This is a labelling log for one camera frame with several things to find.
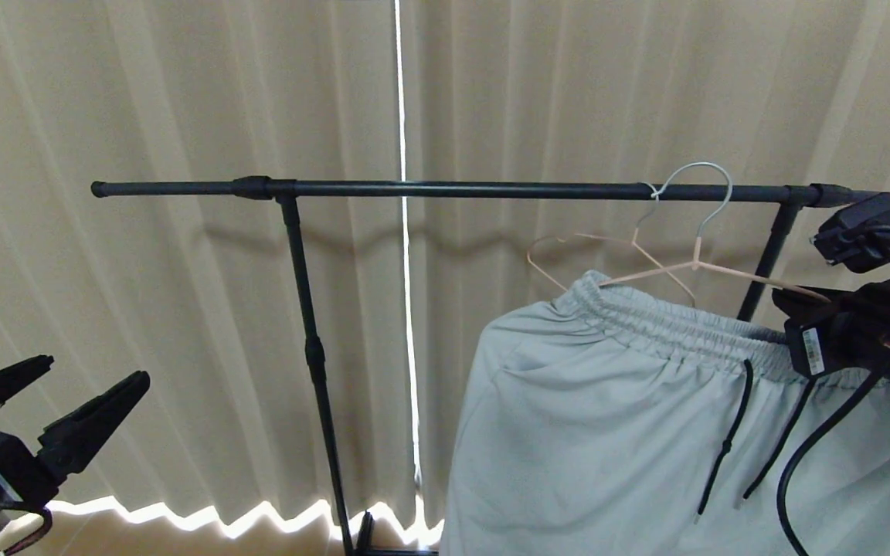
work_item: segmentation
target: wire hanger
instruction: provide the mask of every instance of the wire hanger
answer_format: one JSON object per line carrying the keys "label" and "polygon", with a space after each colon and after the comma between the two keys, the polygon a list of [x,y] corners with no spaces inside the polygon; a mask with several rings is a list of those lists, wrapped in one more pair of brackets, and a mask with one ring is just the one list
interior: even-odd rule
{"label": "wire hanger", "polygon": [[671,180],[675,179],[675,176],[678,176],[679,173],[684,170],[688,170],[689,168],[695,168],[695,166],[707,166],[707,168],[713,168],[720,173],[723,174],[724,179],[727,180],[727,195],[723,199],[723,203],[713,212],[711,212],[708,217],[703,219],[699,224],[699,228],[696,229],[696,237],[695,237],[695,246],[693,246],[692,250],[692,260],[687,263],[674,264],[671,266],[665,266],[661,268],[657,268],[654,270],[648,270],[645,272],[638,272],[636,274],[630,274],[628,276],[621,276],[621,278],[611,278],[609,280],[604,280],[600,282],[600,287],[609,286],[611,284],[619,284],[621,282],[629,282],[631,280],[637,280],[638,278],[646,278],[647,276],[654,276],[657,274],[663,273],[671,273],[675,270],[681,270],[683,268],[692,268],[692,270],[699,270],[700,268],[706,270],[712,270],[714,272],[719,272],[721,274],[729,274],[731,276],[738,276],[739,278],[746,278],[751,281],[760,282],[763,284],[767,284],[770,286],[776,286],[778,288],[782,288],[785,290],[789,290],[792,292],[798,292],[804,296],[809,296],[814,299],[822,300],[824,303],[830,303],[829,298],[826,296],[820,295],[816,292],[807,290],[805,288],[801,288],[794,284],[789,284],[788,282],[783,282],[781,280],[776,280],[773,278],[765,278],[763,276],[757,276],[756,274],[751,274],[749,272],[743,272],[741,270],[734,270],[733,268],[727,268],[724,266],[720,266],[718,264],[713,263],[704,263],[704,261],[700,260],[699,256],[702,251],[702,233],[703,229],[706,228],[706,225],[709,224],[709,221],[716,217],[717,214],[720,214],[720,211],[723,211],[724,208],[727,208],[727,205],[730,204],[730,197],[734,194],[734,180],[730,177],[730,173],[727,172],[722,166],[719,164],[714,164],[712,162],[690,162],[682,168],[675,170],[675,172],[671,172],[671,176],[668,176],[667,180],[664,180],[664,185],[661,186],[661,189],[658,189],[657,192],[653,193],[654,197],[660,197],[661,194],[664,193],[665,189],[668,189],[668,186],[671,185]]}
{"label": "wire hanger", "polygon": [[[628,246],[632,246],[634,249],[638,250],[638,252],[640,254],[642,254],[642,256],[647,257],[647,260],[650,260],[650,262],[653,263],[654,265],[656,265],[657,268],[661,269],[661,268],[664,268],[664,265],[661,263],[658,263],[656,258],[651,256],[651,254],[648,253],[642,246],[638,245],[637,236],[638,236],[638,232],[640,231],[640,223],[643,221],[646,221],[647,217],[650,217],[650,215],[653,215],[654,211],[657,210],[657,205],[661,201],[660,199],[658,199],[658,195],[661,194],[661,191],[663,191],[664,188],[661,188],[661,190],[658,190],[650,183],[647,183],[647,182],[640,182],[640,183],[643,183],[647,187],[651,188],[651,198],[654,200],[654,203],[651,205],[651,208],[649,208],[649,210],[647,210],[647,212],[645,212],[645,214],[642,215],[642,217],[640,217],[638,219],[637,224],[634,225],[634,234],[631,236],[631,239],[629,242],[625,239],[618,239],[618,237],[597,236],[597,235],[593,235],[593,233],[575,232],[572,235],[576,236],[576,237],[586,237],[587,239],[598,239],[598,240],[601,240],[601,242],[617,242],[617,243],[627,244]],[[564,239],[562,239],[562,237],[558,237],[558,236],[538,237],[537,239],[534,240],[534,242],[531,242],[531,245],[527,249],[527,263],[530,264],[531,266],[533,266],[535,270],[540,272],[542,276],[544,276],[545,278],[548,278],[553,284],[558,286],[558,288],[561,288],[562,291],[569,291],[568,288],[565,288],[565,286],[563,286],[561,282],[559,282],[558,280],[555,280],[554,276],[552,276],[551,274],[548,274],[548,272],[546,272],[545,269],[541,268],[537,263],[534,263],[534,260],[531,257],[531,253],[534,250],[534,246],[537,246],[538,243],[544,242],[545,240],[548,240],[548,239],[557,239],[559,243],[566,242]],[[695,294],[692,293],[692,290],[690,290],[688,288],[688,286],[686,286],[681,280],[679,280],[678,276],[675,276],[670,270],[665,271],[665,274],[667,274],[668,277],[670,277],[671,280],[675,282],[675,284],[678,284],[678,287],[682,288],[683,291],[686,292],[687,295],[689,295],[689,299],[692,300],[692,306],[695,307],[696,299],[695,299]]]}

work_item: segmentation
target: clothes rack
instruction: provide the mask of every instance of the clothes rack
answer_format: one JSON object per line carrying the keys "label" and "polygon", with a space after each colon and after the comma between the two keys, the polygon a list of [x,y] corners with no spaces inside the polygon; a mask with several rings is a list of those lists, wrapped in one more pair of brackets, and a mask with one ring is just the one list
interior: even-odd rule
{"label": "clothes rack", "polygon": [[[346,555],[353,556],[430,556],[434,551],[389,550],[371,546],[374,520],[371,514],[363,515],[357,541],[354,543],[349,530],[342,475],[339,471],[338,451],[335,443],[331,401],[328,397],[324,368],[324,346],[318,336],[311,302],[311,281],[307,274],[307,258],[301,237],[301,216],[297,210],[297,197],[448,197],[494,199],[589,199],[589,200],[649,200],[647,186],[643,183],[550,183],[550,182],[459,182],[459,181],[299,181],[272,179],[266,176],[249,176],[234,181],[212,182],[135,182],[92,184],[96,197],[144,196],[144,195],[234,195],[253,200],[275,200],[281,205],[287,241],[290,243],[290,259],[297,283],[297,299],[304,321],[304,356],[318,402],[318,415],[324,436],[328,468],[331,471],[332,488],[335,491],[335,511],[342,534],[342,546]],[[727,187],[720,185],[670,185],[661,194],[663,201],[713,201],[719,202],[726,195]],[[866,199],[879,192],[856,191],[834,184],[808,186],[737,185],[732,191],[734,203],[776,203],[780,205],[771,225],[771,233],[757,263],[755,274],[769,277],[777,263],[785,239],[792,231],[799,212],[806,207],[841,207]],[[742,301],[738,319],[751,320],[764,285],[751,282]]]}

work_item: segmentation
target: gray fabric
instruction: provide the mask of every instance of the gray fabric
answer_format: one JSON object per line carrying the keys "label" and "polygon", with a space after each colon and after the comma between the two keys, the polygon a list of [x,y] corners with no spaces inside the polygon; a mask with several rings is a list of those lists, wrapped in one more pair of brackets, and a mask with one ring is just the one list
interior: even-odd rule
{"label": "gray fabric", "polygon": [[[784,464],[866,376],[820,381],[751,499],[804,379],[776,331],[597,287],[591,271],[553,303],[483,331],[448,490],[445,555],[790,555],[778,524]],[[695,510],[746,386],[751,401],[709,506]],[[890,555],[890,384],[796,470],[788,511],[813,555]]]}

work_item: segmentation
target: curtain fold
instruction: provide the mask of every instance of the curtain fold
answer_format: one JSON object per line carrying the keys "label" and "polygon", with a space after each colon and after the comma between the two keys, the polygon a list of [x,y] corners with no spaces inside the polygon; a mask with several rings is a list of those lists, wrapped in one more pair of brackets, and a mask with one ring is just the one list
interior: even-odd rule
{"label": "curtain fold", "polygon": [[[690,161],[738,183],[890,190],[890,2],[405,2],[409,178],[661,183]],[[678,183],[722,183],[706,169]],[[413,310],[428,522],[442,517],[457,419],[481,328],[559,288],[525,253],[538,237],[629,239],[643,202],[412,200]],[[691,256],[705,203],[667,203],[640,231],[662,263]],[[753,271],[776,207],[731,205],[704,257]],[[806,210],[776,275],[854,287],[805,238]],[[549,239],[534,257],[562,284],[597,268],[649,268],[629,247]],[[734,316],[748,282],[685,274],[697,305]],[[689,303],[657,276],[636,284]],[[769,300],[756,320],[782,327]]]}
{"label": "curtain fold", "polygon": [[[153,380],[64,500],[230,522],[331,499],[280,208],[89,185],[395,179],[392,31],[386,3],[0,3],[0,367],[57,360],[1,425],[35,446],[134,369]],[[350,511],[409,524],[399,200],[301,214]]]}

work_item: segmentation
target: brown floor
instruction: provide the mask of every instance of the brown floor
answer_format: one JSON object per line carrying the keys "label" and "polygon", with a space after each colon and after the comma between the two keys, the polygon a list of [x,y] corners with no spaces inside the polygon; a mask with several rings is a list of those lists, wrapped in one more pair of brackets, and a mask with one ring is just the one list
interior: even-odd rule
{"label": "brown floor", "polygon": [[[0,550],[21,538],[25,531],[0,535]],[[389,525],[377,522],[374,545],[400,548]],[[328,540],[328,525],[315,521],[293,534],[282,534],[267,518],[261,518],[237,539],[209,524],[195,531],[181,531],[158,518],[144,524],[129,524],[113,511],[96,514],[54,514],[53,529],[22,556],[336,556],[341,543]]]}

